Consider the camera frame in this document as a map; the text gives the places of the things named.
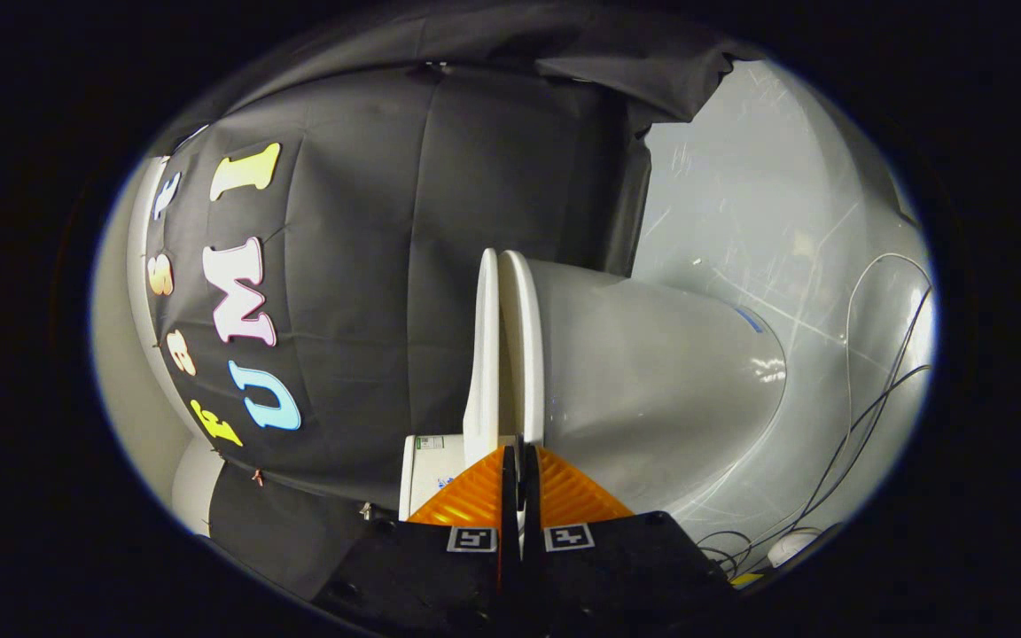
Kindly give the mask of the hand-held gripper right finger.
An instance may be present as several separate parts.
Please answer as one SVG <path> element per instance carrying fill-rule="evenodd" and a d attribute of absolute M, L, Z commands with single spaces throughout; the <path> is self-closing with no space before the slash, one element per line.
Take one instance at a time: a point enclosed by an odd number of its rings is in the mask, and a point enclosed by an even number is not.
<path fill-rule="evenodd" d="M 524 634 L 692 635 L 732 605 L 724 571 L 672 517 L 634 513 L 542 446 L 522 457 Z"/>

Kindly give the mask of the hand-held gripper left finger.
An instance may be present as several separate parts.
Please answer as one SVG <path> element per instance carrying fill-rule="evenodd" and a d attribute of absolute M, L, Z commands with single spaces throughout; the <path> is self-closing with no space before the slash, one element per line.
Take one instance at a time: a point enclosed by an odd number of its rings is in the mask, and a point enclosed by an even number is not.
<path fill-rule="evenodd" d="M 371 521 L 312 602 L 374 635 L 487 635 L 520 565 L 518 452 L 503 445 L 409 520 Z"/>

